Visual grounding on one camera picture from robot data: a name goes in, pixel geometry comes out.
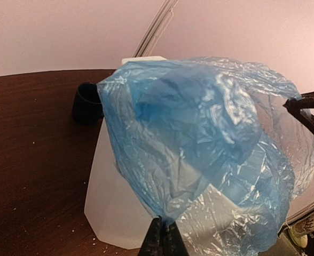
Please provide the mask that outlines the white faceted trash bin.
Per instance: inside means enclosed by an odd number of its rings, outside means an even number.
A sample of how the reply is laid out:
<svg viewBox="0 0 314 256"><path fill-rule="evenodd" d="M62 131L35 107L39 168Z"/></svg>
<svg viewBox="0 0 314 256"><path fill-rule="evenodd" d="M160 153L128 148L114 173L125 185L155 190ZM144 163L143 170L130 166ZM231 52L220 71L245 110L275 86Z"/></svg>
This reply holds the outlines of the white faceted trash bin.
<svg viewBox="0 0 314 256"><path fill-rule="evenodd" d="M126 250L141 247L152 222L116 168L106 117L93 156L84 214L97 240Z"/></svg>

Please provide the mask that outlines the dark blue enamel mug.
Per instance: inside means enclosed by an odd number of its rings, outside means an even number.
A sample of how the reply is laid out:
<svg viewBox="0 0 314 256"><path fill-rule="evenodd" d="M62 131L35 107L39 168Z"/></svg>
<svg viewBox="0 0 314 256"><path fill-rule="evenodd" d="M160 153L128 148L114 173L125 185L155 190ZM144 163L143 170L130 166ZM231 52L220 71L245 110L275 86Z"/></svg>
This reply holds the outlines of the dark blue enamel mug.
<svg viewBox="0 0 314 256"><path fill-rule="evenodd" d="M97 85L89 82L80 84L72 107L73 120L80 125L95 125L103 116Z"/></svg>

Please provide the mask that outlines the right aluminium corner post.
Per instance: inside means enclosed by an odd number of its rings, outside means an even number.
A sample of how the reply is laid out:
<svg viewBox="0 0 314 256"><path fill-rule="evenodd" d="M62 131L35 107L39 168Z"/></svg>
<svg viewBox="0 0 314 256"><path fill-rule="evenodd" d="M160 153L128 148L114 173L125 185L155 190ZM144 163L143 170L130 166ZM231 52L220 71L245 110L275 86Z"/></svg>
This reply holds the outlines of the right aluminium corner post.
<svg viewBox="0 0 314 256"><path fill-rule="evenodd" d="M167 0L163 2L145 35L140 41L133 55L134 58L150 56L158 40L161 38L174 17L174 8L177 4L178 0Z"/></svg>

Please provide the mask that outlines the white sneaker on floor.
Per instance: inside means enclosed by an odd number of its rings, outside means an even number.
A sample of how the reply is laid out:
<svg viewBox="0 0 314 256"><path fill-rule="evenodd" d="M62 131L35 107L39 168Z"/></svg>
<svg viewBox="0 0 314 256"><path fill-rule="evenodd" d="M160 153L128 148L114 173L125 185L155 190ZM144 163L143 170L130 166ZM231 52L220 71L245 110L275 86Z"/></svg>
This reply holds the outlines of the white sneaker on floor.
<svg viewBox="0 0 314 256"><path fill-rule="evenodd" d="M314 213L289 227L288 234L291 241L300 248L308 245L308 235L314 232Z"/></svg>

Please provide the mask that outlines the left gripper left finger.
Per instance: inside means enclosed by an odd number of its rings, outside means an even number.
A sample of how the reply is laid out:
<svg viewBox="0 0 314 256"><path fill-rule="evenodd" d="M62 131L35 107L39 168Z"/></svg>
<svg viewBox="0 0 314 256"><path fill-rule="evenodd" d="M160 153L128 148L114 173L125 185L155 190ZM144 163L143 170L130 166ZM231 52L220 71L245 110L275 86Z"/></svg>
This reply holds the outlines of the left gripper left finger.
<svg viewBox="0 0 314 256"><path fill-rule="evenodd" d="M146 236L138 252L138 256L162 256L162 220L154 218L148 228Z"/></svg>

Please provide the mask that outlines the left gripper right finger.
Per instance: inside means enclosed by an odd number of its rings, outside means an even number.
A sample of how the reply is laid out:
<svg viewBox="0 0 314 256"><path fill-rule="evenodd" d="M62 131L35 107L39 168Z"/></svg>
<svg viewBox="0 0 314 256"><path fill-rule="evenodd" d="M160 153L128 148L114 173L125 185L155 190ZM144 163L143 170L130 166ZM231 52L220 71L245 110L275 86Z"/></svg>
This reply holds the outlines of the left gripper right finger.
<svg viewBox="0 0 314 256"><path fill-rule="evenodd" d="M162 227L162 255L165 256L189 256L177 224Z"/></svg>

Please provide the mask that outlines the blue plastic trash bag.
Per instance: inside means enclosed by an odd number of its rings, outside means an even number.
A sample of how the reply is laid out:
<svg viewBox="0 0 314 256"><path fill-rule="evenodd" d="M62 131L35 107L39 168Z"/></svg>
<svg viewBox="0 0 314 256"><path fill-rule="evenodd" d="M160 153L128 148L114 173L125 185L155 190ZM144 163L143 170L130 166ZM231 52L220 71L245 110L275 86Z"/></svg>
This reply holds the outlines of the blue plastic trash bag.
<svg viewBox="0 0 314 256"><path fill-rule="evenodd" d="M116 167L148 213L177 222L189 252L257 255L314 177L299 99L255 62L203 57L128 62L99 82Z"/></svg>

